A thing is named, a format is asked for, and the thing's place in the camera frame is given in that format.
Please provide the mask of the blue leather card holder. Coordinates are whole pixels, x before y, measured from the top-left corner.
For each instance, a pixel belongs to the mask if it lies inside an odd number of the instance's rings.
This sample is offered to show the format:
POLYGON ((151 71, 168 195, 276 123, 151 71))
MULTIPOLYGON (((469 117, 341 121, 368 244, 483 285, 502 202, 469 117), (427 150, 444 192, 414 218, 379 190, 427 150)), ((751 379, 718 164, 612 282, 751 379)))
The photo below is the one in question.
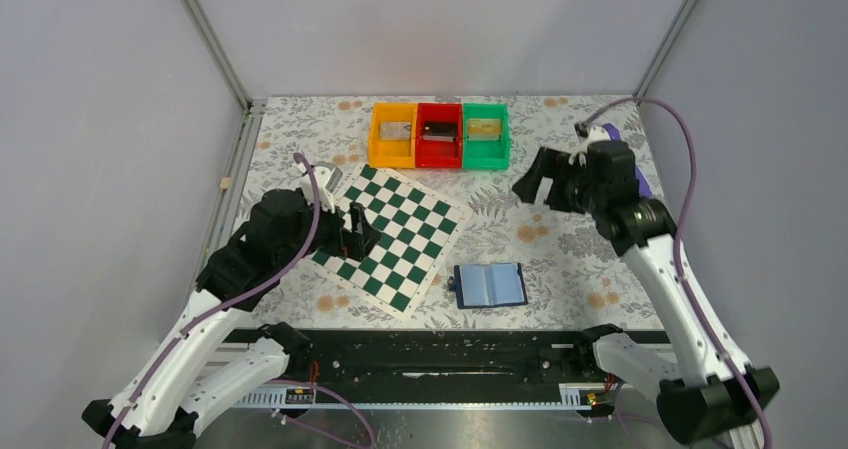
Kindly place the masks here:
POLYGON ((523 266, 516 262, 456 265, 448 289, 455 294, 459 309, 528 304, 523 266))

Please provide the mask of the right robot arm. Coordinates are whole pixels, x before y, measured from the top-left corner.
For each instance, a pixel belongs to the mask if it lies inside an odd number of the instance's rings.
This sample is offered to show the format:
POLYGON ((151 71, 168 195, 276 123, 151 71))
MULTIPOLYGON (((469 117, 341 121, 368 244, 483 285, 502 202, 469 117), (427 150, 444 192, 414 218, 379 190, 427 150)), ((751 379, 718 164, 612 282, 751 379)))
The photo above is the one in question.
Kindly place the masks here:
POLYGON ((637 277, 660 318, 676 360, 638 345, 613 324, 584 331, 587 368, 612 374, 655 402, 680 444, 753 424, 780 389, 775 372, 755 367, 706 300, 666 206, 640 192, 633 151, 623 141, 589 144, 580 154, 542 147, 512 187, 533 203, 543 179, 550 209, 587 214, 637 277))

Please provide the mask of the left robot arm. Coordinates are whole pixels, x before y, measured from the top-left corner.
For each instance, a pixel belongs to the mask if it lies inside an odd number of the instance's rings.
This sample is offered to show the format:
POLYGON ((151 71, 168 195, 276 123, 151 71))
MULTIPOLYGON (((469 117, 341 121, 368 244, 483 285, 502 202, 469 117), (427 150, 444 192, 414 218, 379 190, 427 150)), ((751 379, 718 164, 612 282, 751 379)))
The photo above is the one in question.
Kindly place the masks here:
POLYGON ((304 257, 319 251, 363 261, 381 233, 352 202, 324 208, 301 189, 265 193, 213 252, 179 319, 145 368, 110 399, 91 401, 83 421, 106 448, 191 448, 220 414, 261 384, 301 375, 312 342, 287 323, 265 325, 251 348, 203 382, 201 370, 227 336, 304 257))

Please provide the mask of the gold card box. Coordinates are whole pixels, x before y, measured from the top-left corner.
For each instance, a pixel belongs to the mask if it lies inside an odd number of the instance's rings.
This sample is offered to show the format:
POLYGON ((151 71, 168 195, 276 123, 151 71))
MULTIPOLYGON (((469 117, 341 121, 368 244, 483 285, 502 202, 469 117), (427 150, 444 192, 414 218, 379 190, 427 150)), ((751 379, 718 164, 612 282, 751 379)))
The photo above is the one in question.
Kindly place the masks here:
POLYGON ((494 118, 469 118, 465 136, 469 141, 497 141, 502 135, 502 121, 494 118))

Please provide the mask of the silver card box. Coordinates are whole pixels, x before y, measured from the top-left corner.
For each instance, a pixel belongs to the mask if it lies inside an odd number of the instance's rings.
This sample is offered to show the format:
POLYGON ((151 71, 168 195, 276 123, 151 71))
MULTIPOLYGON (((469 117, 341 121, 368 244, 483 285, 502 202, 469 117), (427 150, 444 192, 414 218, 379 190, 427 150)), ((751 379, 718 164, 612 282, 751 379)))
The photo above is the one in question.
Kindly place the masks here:
POLYGON ((407 121, 388 121, 379 125, 379 137, 385 141, 408 140, 412 134, 412 123, 407 121))

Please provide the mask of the black card box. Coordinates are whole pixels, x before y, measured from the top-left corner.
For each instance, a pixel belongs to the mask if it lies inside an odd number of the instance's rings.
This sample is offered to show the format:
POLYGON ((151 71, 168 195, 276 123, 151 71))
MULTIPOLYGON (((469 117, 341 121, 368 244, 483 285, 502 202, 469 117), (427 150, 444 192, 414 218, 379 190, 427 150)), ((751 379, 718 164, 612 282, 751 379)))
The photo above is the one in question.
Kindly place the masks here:
POLYGON ((454 122, 425 122, 420 131, 424 141, 453 143, 458 136, 458 126, 454 122))

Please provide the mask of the purple toy microphone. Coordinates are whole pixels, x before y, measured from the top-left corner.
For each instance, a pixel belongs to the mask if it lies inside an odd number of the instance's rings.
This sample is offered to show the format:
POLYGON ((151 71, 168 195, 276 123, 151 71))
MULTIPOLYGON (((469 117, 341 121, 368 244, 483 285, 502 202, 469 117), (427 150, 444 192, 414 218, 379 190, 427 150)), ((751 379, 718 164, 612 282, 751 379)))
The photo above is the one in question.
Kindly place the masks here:
MULTIPOLYGON (((620 131, 612 123, 604 123, 602 125, 602 128, 605 130, 611 140, 622 141, 620 131)), ((643 197, 652 198, 654 194, 639 166, 636 166, 635 168, 635 175, 639 183, 640 195, 643 197)))

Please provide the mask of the green white chessboard mat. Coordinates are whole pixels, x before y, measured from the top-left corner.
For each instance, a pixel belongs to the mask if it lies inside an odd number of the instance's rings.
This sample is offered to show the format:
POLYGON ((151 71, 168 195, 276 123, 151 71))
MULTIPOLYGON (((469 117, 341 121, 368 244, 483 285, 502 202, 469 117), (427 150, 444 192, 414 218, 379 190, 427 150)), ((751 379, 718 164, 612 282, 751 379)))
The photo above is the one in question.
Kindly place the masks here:
POLYGON ((335 199, 343 216, 350 204, 363 206, 381 237, 362 262, 317 251, 306 267, 387 314, 408 319, 471 221, 472 209, 397 171, 365 163, 340 183, 335 199))

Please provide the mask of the floral table mat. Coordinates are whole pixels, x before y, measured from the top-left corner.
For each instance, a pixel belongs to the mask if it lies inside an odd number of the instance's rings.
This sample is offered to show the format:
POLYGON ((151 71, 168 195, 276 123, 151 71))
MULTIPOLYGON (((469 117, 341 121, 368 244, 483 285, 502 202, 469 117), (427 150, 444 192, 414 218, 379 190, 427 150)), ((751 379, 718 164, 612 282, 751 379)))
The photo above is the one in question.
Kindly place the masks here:
MULTIPOLYGON (((293 154, 326 161, 351 174, 367 159, 374 97, 278 96, 260 107, 250 133, 248 166, 235 181, 228 215, 242 223, 261 195, 291 188, 298 174, 293 154)), ((466 204, 471 218, 437 265, 411 315, 400 319, 362 291, 340 285, 300 263, 253 311, 252 324, 284 321, 316 329, 584 329, 613 323, 630 330, 661 327, 632 272, 601 238, 587 216, 555 212, 542 202, 520 202, 513 184, 537 151, 577 144, 576 121, 606 107, 606 96, 503 96, 511 132, 511 162, 504 171, 408 172, 420 184, 466 204), (461 310, 447 288, 454 266, 518 262, 528 289, 524 306, 461 310)))

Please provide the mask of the green plastic bin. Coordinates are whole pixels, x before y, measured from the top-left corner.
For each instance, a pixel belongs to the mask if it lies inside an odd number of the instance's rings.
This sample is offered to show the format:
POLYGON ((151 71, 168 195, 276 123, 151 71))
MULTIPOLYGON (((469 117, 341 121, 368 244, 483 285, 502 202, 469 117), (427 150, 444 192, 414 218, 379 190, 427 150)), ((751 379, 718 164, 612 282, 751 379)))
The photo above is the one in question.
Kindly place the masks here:
POLYGON ((463 103, 463 162, 468 170, 505 170, 509 167, 512 140, 508 108, 505 104, 463 103), (502 121, 502 135, 497 141, 469 141, 465 121, 469 118, 494 118, 502 121))

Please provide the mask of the red plastic bin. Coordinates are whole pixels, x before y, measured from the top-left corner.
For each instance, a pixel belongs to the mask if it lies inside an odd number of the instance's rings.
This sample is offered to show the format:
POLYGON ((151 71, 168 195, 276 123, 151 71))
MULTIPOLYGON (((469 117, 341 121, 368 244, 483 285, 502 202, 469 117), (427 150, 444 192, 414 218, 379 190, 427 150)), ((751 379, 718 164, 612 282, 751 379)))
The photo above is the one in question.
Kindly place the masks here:
POLYGON ((420 103, 415 128, 415 167, 458 169, 462 166, 463 126, 459 103, 420 103), (455 142, 424 141, 420 131, 425 122, 454 122, 458 126, 455 142))

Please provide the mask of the yellow plastic bin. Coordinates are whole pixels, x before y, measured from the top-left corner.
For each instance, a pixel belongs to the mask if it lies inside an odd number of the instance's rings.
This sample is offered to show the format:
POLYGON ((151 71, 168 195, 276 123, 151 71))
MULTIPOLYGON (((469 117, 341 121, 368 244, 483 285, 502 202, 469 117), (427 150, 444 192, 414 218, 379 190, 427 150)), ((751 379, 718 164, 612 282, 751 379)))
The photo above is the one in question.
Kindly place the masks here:
POLYGON ((415 128, 418 115, 416 103, 374 104, 368 135, 368 162, 376 168, 406 169, 415 167, 415 128), (412 134, 408 140, 385 141, 379 137, 379 125, 388 121, 412 123, 412 134))

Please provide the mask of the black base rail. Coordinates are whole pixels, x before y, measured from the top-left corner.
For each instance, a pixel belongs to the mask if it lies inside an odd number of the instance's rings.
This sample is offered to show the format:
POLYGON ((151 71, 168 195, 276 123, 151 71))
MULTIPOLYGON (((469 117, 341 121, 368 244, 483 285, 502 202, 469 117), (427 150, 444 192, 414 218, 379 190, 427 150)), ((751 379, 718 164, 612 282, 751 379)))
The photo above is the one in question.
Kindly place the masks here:
POLYGON ((577 331, 305 329, 282 374, 354 403, 547 403, 562 385, 607 392, 577 331))

